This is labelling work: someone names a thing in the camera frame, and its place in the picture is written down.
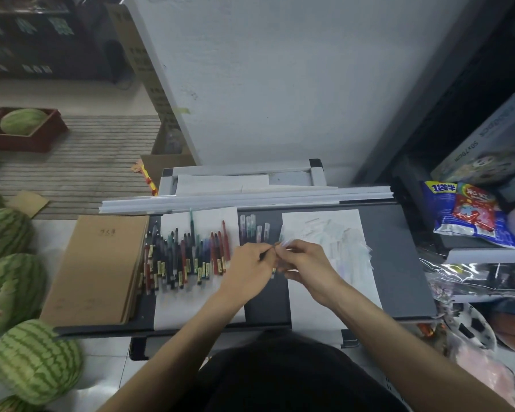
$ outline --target paper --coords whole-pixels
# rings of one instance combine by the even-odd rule
[[[200,239],[209,238],[213,231],[217,233],[222,229],[222,221],[225,221],[225,228],[229,235],[229,248],[231,254],[240,242],[238,239],[238,213],[236,207],[219,208],[193,212],[195,234]],[[160,231],[167,235],[179,229],[179,235],[191,231],[191,218],[189,213],[174,213],[162,215],[160,220]],[[197,278],[189,275],[189,284],[184,289],[175,291],[159,292],[155,306],[154,329],[155,330],[176,330],[181,328],[202,308],[208,298],[220,287],[222,276],[210,275],[209,280],[203,280],[202,285],[197,285]],[[244,308],[236,313],[231,322],[244,322],[246,316]]]
[[[261,189],[267,186],[269,186],[268,175],[178,175],[176,194],[237,193],[245,189]]]
[[[10,208],[16,208],[22,213],[33,218],[38,212],[48,205],[49,200],[30,191],[21,191],[7,202]]]
[[[81,215],[40,318],[54,327],[125,323],[148,222]]]
[[[333,254],[335,251],[329,247],[325,248],[325,243],[321,242],[322,237],[314,234],[313,223],[320,223],[322,228],[328,231],[329,236],[339,238],[343,236],[343,231],[339,226],[343,226],[344,229],[356,228],[361,233],[363,231],[358,210],[283,213],[282,222],[283,229],[290,231],[295,236],[294,238],[321,244],[324,252],[330,258],[336,256]],[[355,287],[381,308],[372,269],[361,272],[360,280]],[[288,293],[294,331],[319,339],[326,344],[335,344],[336,340],[341,338],[340,330],[346,328],[342,320],[332,311],[318,304],[302,284],[289,280]]]

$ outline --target blue snack bag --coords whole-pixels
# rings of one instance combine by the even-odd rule
[[[421,186],[427,209],[435,218],[435,233],[478,237],[515,249],[515,236],[493,195],[463,182],[426,181]]]

